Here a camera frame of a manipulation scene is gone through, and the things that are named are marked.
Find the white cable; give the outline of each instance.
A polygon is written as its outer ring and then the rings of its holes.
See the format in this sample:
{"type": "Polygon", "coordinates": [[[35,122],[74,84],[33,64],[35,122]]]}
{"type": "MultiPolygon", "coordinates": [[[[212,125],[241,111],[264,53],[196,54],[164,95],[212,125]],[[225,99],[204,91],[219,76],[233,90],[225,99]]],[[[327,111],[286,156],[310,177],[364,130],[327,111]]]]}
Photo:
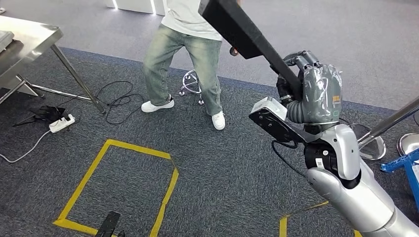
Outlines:
{"type": "Polygon", "coordinates": [[[34,147],[32,147],[32,149],[30,149],[28,152],[26,152],[23,156],[21,156],[20,158],[14,160],[14,161],[10,161],[7,157],[3,156],[2,154],[0,154],[0,157],[3,157],[7,162],[9,163],[15,163],[18,162],[20,159],[22,159],[23,157],[25,157],[27,154],[29,154],[31,151],[33,151],[35,149],[35,147],[37,147],[38,143],[41,141],[41,139],[47,135],[48,133],[50,133],[51,131],[49,130],[48,132],[44,133],[39,140],[37,141],[37,143],[34,145],[34,147]]]}

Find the person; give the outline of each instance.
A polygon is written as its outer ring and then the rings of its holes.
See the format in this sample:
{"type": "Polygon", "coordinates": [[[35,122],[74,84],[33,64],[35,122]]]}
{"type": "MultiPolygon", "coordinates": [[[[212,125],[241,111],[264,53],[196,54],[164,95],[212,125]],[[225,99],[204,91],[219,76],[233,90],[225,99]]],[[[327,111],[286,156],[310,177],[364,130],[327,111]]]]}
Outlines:
{"type": "Polygon", "coordinates": [[[167,0],[163,18],[146,53],[143,70],[150,101],[141,110],[151,113],[174,106],[168,92],[167,74],[174,54],[182,47],[189,52],[199,78],[202,98],[212,124],[225,127],[220,101],[220,83],[216,75],[222,36],[198,13],[200,0],[167,0]]]}

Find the jeans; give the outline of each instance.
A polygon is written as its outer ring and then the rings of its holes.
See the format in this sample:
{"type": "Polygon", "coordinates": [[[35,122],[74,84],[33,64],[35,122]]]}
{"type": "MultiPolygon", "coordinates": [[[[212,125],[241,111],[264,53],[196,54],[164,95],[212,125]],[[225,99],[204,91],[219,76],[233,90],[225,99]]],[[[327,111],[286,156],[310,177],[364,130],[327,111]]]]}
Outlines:
{"type": "Polygon", "coordinates": [[[185,35],[164,25],[159,26],[144,59],[144,75],[151,104],[161,106],[168,102],[168,68],[174,54],[183,46],[189,52],[198,75],[207,113],[216,115],[222,111],[221,88],[216,75],[221,41],[185,35]]]}

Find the white sneaker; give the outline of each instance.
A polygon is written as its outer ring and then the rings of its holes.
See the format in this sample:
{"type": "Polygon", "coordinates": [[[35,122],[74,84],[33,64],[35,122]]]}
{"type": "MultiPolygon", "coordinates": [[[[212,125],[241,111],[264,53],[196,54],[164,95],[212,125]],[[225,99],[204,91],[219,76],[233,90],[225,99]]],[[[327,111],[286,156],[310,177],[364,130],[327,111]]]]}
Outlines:
{"type": "Polygon", "coordinates": [[[169,103],[162,105],[162,106],[154,106],[151,104],[151,101],[147,101],[144,104],[141,105],[141,110],[145,113],[151,113],[154,111],[157,111],[159,109],[170,109],[174,106],[174,100],[171,98],[169,103]]]}
{"type": "Polygon", "coordinates": [[[223,130],[225,127],[225,118],[224,114],[221,111],[220,113],[211,116],[212,117],[212,124],[214,125],[215,129],[223,130]]]}

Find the chrome pole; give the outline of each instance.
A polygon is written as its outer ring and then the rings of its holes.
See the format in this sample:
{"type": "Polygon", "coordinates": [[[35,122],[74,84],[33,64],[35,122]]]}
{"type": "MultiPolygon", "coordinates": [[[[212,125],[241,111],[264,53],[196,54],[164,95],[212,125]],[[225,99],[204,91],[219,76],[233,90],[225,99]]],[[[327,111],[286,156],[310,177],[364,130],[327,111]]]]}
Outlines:
{"type": "Polygon", "coordinates": [[[392,116],[382,120],[376,127],[371,129],[370,132],[358,139],[359,149],[363,148],[368,143],[372,142],[376,137],[382,135],[400,121],[414,114],[416,111],[419,111],[419,96],[409,104],[399,109],[392,116]]]}
{"type": "Polygon", "coordinates": [[[22,80],[19,82],[17,86],[15,86],[13,89],[8,91],[4,96],[0,98],[0,104],[3,103],[10,95],[12,95],[15,91],[17,91],[19,88],[21,88],[25,84],[25,81],[22,80]]]}
{"type": "Polygon", "coordinates": [[[90,98],[86,98],[86,97],[82,97],[82,96],[78,96],[78,95],[69,94],[69,93],[66,93],[66,92],[59,91],[59,90],[54,90],[54,89],[46,88],[46,87],[43,87],[43,86],[40,86],[40,85],[34,85],[34,84],[32,84],[31,87],[33,87],[35,89],[38,89],[38,90],[46,91],[46,92],[49,92],[49,93],[54,93],[54,94],[57,94],[57,95],[62,95],[62,96],[66,96],[66,97],[70,97],[70,98],[75,98],[75,99],[79,99],[79,100],[87,100],[87,101],[90,101],[91,102],[91,99],[90,98]]]}

